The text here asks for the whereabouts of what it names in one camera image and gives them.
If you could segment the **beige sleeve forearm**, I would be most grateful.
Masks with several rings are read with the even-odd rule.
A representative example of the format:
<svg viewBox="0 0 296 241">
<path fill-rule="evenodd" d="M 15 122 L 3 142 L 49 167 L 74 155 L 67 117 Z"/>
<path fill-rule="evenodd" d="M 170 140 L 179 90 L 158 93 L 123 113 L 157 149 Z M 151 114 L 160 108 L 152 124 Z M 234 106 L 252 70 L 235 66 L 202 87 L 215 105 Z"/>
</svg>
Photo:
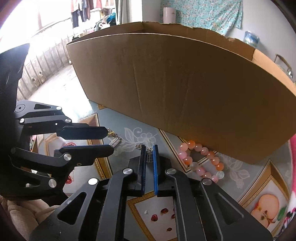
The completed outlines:
<svg viewBox="0 0 296 241">
<path fill-rule="evenodd" d="M 41 199 L 30 201 L 11 201 L 1 196 L 1 205 L 8 221 L 25 239 L 29 240 L 32 231 L 48 218 L 59 206 L 49 206 Z"/>
</svg>

